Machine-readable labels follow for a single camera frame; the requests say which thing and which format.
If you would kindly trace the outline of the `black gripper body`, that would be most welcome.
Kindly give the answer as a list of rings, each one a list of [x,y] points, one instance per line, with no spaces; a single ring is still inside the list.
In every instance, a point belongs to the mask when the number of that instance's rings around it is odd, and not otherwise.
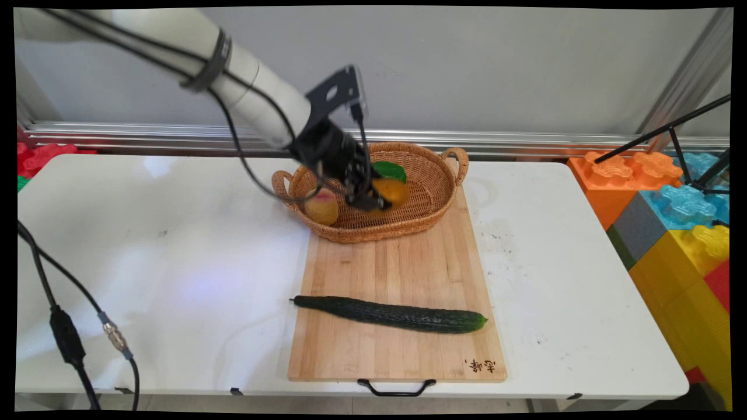
[[[294,159],[327,178],[341,183],[358,182],[358,144],[351,135],[329,119],[306,128],[291,142]]]

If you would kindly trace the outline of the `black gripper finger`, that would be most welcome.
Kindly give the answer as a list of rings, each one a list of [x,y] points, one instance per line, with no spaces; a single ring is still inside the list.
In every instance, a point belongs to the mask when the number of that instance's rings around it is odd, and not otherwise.
[[[383,179],[383,176],[375,171],[375,180]],[[376,188],[372,195],[355,194],[357,186],[358,173],[357,166],[347,166],[344,172],[344,198],[345,202],[353,208],[358,208],[363,212],[387,211],[392,208],[392,201],[385,198],[384,195]]]
[[[372,166],[370,153],[368,150],[357,150],[355,152],[355,162],[357,163],[358,181],[355,186],[355,194],[372,195],[374,194],[373,180],[375,171]]]

